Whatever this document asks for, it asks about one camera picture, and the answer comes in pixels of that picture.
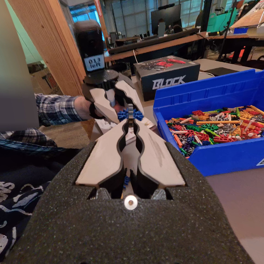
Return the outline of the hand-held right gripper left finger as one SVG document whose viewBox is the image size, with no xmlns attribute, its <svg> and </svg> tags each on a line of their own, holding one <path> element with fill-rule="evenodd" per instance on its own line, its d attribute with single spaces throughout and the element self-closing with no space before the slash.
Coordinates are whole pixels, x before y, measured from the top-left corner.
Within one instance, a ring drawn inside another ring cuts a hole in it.
<svg viewBox="0 0 264 264">
<path fill-rule="evenodd" d="M 126 119 L 95 141 L 76 185 L 105 188 L 109 193 L 123 185 L 124 162 L 121 151 L 126 146 Z"/>
</svg>

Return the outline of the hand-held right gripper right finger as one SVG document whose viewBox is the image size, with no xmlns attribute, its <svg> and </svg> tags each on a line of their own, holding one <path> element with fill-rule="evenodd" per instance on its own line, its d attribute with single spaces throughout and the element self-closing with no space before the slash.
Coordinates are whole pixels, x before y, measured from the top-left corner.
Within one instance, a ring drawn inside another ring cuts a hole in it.
<svg viewBox="0 0 264 264">
<path fill-rule="evenodd" d="M 157 189 L 185 186 L 185 180 L 167 145 L 155 132 L 141 121 L 134 120 L 138 157 L 137 183 L 152 195 Z"/>
</svg>

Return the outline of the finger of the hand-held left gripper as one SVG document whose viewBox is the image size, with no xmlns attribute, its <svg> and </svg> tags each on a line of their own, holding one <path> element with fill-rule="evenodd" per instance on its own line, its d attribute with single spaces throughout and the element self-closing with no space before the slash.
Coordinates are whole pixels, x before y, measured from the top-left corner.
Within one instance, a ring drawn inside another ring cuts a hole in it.
<svg viewBox="0 0 264 264">
<path fill-rule="evenodd" d="M 144 116 L 143 106 L 137 91 L 126 81 L 121 80 L 115 83 L 115 100 L 122 107 L 127 108 L 128 104 L 133 105 L 133 109 L 140 111 Z"/>
<path fill-rule="evenodd" d="M 110 101 L 106 97 L 106 91 L 102 88 L 93 88 L 90 90 L 91 96 L 94 100 L 96 110 L 102 114 L 109 122 L 119 124 L 117 113 L 111 107 Z"/>
</svg>

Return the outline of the grey snowflake connector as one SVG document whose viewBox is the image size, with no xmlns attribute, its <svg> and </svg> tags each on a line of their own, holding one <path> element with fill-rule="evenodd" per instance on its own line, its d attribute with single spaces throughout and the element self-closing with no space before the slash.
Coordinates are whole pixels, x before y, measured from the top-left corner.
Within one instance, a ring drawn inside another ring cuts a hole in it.
<svg viewBox="0 0 264 264">
<path fill-rule="evenodd" d="M 129 128 L 134 129 L 134 109 L 133 104 L 128 104 L 128 125 Z"/>
</svg>

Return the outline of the blue double snowflake connector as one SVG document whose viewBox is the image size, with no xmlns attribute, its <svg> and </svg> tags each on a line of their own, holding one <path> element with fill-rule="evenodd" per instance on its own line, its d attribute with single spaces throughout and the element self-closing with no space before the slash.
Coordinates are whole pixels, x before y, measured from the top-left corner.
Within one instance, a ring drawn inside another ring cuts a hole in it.
<svg viewBox="0 0 264 264">
<path fill-rule="evenodd" d="M 119 111 L 117 113 L 117 117 L 118 120 L 121 122 L 124 119 L 128 119 L 129 118 L 129 113 L 128 113 L 128 109 L 124 109 L 123 111 Z M 142 119 L 144 118 L 144 115 L 142 114 L 142 112 L 138 111 L 137 109 L 133 109 L 133 119 L 137 119 L 139 121 L 142 121 Z"/>
</svg>

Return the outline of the blue plastic bin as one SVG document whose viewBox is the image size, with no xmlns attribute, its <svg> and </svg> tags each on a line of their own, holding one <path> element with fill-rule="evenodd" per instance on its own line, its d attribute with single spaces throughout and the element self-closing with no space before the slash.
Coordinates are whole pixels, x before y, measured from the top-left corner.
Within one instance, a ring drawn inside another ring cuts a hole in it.
<svg viewBox="0 0 264 264">
<path fill-rule="evenodd" d="M 193 110 L 220 107 L 251 104 L 263 110 L 263 81 L 263 71 L 248 70 L 158 90 L 153 115 L 161 136 L 180 152 L 165 120 L 182 117 Z M 183 154 L 178 156 L 185 165 L 193 164 L 203 176 L 263 168 L 263 137 L 198 147 L 188 159 Z"/>
</svg>

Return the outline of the person's left forearm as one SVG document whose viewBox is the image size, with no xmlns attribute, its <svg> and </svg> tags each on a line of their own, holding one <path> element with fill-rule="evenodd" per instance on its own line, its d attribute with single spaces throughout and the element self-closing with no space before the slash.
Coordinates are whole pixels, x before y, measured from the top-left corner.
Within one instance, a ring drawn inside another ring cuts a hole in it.
<svg viewBox="0 0 264 264">
<path fill-rule="evenodd" d="M 76 97 L 35 94 L 39 125 L 49 127 L 84 121 L 74 107 Z"/>
</svg>

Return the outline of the person's left hand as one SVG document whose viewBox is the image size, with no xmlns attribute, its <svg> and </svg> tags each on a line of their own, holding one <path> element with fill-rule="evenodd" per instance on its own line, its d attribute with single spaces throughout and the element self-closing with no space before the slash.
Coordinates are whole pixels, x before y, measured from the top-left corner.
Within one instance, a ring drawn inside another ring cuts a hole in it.
<svg viewBox="0 0 264 264">
<path fill-rule="evenodd" d="M 74 108 L 78 116 L 82 120 L 90 120 L 90 106 L 91 102 L 86 100 L 83 96 L 78 96 L 74 100 Z"/>
</svg>

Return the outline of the black printed cardboard box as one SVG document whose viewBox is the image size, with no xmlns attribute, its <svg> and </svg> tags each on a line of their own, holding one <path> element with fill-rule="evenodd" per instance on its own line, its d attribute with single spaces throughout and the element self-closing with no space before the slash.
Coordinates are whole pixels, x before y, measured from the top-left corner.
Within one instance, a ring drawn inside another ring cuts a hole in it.
<svg viewBox="0 0 264 264">
<path fill-rule="evenodd" d="M 197 81 L 200 63 L 173 55 L 134 64 L 144 101 L 154 100 L 156 90 Z"/>
</svg>

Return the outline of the toy instruction booklet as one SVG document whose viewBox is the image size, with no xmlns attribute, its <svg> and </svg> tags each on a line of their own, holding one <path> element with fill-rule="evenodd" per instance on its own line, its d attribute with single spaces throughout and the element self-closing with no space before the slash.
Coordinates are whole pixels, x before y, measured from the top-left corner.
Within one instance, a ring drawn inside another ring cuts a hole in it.
<svg viewBox="0 0 264 264">
<path fill-rule="evenodd" d="M 109 130 L 111 130 L 113 127 L 117 125 L 113 122 L 108 122 L 107 120 L 104 119 L 95 119 L 95 121 L 103 134 L 107 133 Z M 143 117 L 143 119 L 140 122 L 143 123 L 144 126 L 149 128 L 150 130 L 156 129 L 156 125 L 146 117 Z M 134 142 L 135 140 L 136 140 L 136 135 L 134 134 L 133 128 L 130 127 L 126 135 L 126 144 L 128 145 Z"/>
</svg>

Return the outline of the wooden desk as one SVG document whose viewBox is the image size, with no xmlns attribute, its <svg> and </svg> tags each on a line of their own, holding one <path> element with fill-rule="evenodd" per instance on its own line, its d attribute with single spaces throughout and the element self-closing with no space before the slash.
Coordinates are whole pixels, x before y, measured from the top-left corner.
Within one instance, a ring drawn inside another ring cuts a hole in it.
<svg viewBox="0 0 264 264">
<path fill-rule="evenodd" d="M 203 37 L 208 36 L 206 31 L 200 32 L 200 35 L 201 36 L 199 35 L 187 36 L 184 38 L 175 39 L 175 40 L 171 40 L 171 41 L 164 42 L 161 44 L 151 45 L 148 47 L 138 48 L 136 50 L 126 51 L 126 52 L 122 52 L 119 54 L 112 54 L 112 55 L 107 54 L 107 55 L 104 55 L 104 59 L 105 59 L 105 62 L 120 60 L 120 59 L 124 59 L 124 58 L 131 57 L 134 55 L 140 55 L 140 54 L 144 54 L 144 53 L 148 53 L 148 52 L 152 52 L 156 50 L 175 47 L 175 46 L 190 43 L 193 41 L 198 41 L 198 40 L 201 40 Z"/>
<path fill-rule="evenodd" d="M 215 44 L 219 49 L 217 61 L 226 61 L 227 55 L 233 52 L 230 60 L 231 64 L 245 63 L 251 54 L 253 47 L 264 47 L 264 38 L 262 35 L 248 34 L 228 34 L 215 35 L 208 37 L 209 44 Z"/>
</svg>

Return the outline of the long black case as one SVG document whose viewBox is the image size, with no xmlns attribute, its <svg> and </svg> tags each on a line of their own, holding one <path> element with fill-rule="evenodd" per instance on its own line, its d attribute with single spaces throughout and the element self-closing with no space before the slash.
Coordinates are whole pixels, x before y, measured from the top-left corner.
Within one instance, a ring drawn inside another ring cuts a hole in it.
<svg viewBox="0 0 264 264">
<path fill-rule="evenodd" d="M 108 51 L 108 53 L 111 54 L 119 54 L 122 52 L 126 52 L 126 51 L 132 51 L 138 48 L 144 48 L 144 47 L 149 47 L 152 45 L 156 45 L 156 44 L 161 44 L 161 43 L 165 43 L 165 42 L 169 42 L 172 40 L 176 40 L 176 39 L 180 39 L 180 38 L 184 38 L 187 36 L 191 36 L 191 35 L 195 35 L 196 33 L 199 33 L 200 29 L 199 28 L 192 28 L 189 30 L 185 30 L 182 32 L 178 32 L 172 35 L 168 35 L 168 36 L 164 36 L 164 37 L 157 37 L 157 38 L 153 38 L 153 39 L 147 39 L 147 40 L 143 40 L 137 43 L 133 43 L 133 44 L 127 44 L 127 45 L 123 45 L 120 47 L 116 47 L 116 48 L 112 48 Z"/>
</svg>

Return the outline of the brown cardboard box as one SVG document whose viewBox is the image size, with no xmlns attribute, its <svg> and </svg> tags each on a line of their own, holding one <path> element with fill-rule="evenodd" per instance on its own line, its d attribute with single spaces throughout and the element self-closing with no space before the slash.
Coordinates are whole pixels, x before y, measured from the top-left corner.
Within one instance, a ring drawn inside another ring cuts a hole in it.
<svg viewBox="0 0 264 264">
<path fill-rule="evenodd" d="M 44 95 L 63 95 L 60 87 L 58 86 L 53 75 L 48 68 L 44 68 L 41 71 L 30 74 L 33 91 L 35 94 Z"/>
</svg>

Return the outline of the pile of colourful construction pieces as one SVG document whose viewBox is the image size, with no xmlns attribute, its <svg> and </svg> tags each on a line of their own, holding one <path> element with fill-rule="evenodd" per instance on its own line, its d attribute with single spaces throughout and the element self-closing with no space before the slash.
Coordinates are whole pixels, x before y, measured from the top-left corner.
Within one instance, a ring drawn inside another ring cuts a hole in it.
<svg viewBox="0 0 264 264">
<path fill-rule="evenodd" d="M 198 147 L 263 138 L 264 112 L 253 105 L 193 111 L 165 120 L 185 158 Z"/>
</svg>

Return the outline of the person's plaid overshirt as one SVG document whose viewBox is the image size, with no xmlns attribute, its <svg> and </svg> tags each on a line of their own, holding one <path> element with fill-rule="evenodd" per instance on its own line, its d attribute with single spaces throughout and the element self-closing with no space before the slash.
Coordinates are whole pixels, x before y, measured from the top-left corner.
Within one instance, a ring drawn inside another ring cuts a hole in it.
<svg viewBox="0 0 264 264">
<path fill-rule="evenodd" d="M 43 132 L 35 128 L 20 131 L 0 132 L 1 149 L 43 154 L 57 148 L 57 144 Z"/>
</svg>

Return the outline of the person's black printed shirt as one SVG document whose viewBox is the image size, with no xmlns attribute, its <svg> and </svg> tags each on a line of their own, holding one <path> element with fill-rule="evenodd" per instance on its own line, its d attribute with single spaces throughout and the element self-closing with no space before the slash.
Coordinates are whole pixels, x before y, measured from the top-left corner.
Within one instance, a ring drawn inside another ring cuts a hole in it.
<svg viewBox="0 0 264 264">
<path fill-rule="evenodd" d="M 1 149 L 1 262 L 22 236 L 49 183 L 81 149 L 63 149 L 54 157 Z"/>
</svg>

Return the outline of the black monitor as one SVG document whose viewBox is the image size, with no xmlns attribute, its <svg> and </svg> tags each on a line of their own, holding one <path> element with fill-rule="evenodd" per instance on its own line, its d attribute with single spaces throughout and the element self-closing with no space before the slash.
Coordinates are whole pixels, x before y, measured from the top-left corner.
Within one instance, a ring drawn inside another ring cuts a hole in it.
<svg viewBox="0 0 264 264">
<path fill-rule="evenodd" d="M 160 22 L 165 23 L 165 30 L 168 30 L 169 26 L 172 28 L 176 25 L 182 27 L 181 4 L 161 6 L 158 10 L 151 12 L 151 27 L 153 35 L 158 34 L 158 25 Z"/>
</svg>

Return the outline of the black flat pad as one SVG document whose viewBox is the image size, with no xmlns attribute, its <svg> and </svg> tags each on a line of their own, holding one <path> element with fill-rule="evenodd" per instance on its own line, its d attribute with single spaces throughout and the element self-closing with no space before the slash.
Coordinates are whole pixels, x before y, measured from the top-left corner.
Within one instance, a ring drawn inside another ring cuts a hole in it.
<svg viewBox="0 0 264 264">
<path fill-rule="evenodd" d="M 229 69 L 229 68 L 219 67 L 219 68 L 206 70 L 204 72 L 209 74 L 209 75 L 213 75 L 215 77 L 218 77 L 218 76 L 222 76 L 222 75 L 236 73 L 238 71 L 237 70 L 233 70 L 233 69 Z"/>
</svg>

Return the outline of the black metal pole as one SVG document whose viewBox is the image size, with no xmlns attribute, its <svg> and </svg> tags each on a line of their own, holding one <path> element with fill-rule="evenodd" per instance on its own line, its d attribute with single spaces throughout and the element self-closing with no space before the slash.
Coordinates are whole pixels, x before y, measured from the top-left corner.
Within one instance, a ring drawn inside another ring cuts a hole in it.
<svg viewBox="0 0 264 264">
<path fill-rule="evenodd" d="M 202 15 L 202 20 L 201 20 L 201 32 L 206 32 L 208 23 L 209 23 L 209 18 L 211 14 L 211 6 L 212 6 L 213 0 L 205 0 L 204 1 L 204 8 L 203 8 L 203 15 Z"/>
</svg>

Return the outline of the teal plastic cover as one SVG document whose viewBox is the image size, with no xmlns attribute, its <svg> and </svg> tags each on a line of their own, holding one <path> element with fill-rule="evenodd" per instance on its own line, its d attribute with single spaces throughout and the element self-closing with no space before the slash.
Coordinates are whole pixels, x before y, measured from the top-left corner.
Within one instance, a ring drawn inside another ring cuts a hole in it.
<svg viewBox="0 0 264 264">
<path fill-rule="evenodd" d="M 220 32 L 223 31 L 230 19 L 232 9 L 225 11 L 220 15 L 216 13 L 211 13 L 208 21 L 207 32 Z"/>
</svg>

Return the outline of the black tripod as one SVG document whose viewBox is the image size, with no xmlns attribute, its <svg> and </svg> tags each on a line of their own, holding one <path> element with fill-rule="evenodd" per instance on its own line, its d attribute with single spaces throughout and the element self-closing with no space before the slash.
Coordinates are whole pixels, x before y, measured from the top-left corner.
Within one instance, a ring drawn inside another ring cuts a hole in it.
<svg viewBox="0 0 264 264">
<path fill-rule="evenodd" d="M 221 58 L 222 58 L 222 55 L 223 55 L 223 49 L 224 49 L 224 45 L 225 45 L 225 41 L 226 41 L 226 37 L 227 37 L 227 33 L 228 33 L 228 31 L 229 31 L 229 27 L 230 27 L 231 19 L 232 19 L 233 13 L 234 13 L 234 9 L 235 9 L 235 7 L 236 7 L 236 3 L 237 3 L 237 0 L 234 0 L 234 1 L 233 1 L 233 5 L 232 5 L 231 15 L 230 15 L 229 21 L 227 22 L 227 27 L 226 27 L 226 30 L 225 30 L 225 35 L 224 35 L 224 38 L 223 38 L 222 46 L 221 46 L 221 49 L 220 49 L 220 52 L 219 52 L 219 56 L 218 56 L 218 58 L 217 58 L 217 61 L 220 61 Z"/>
</svg>

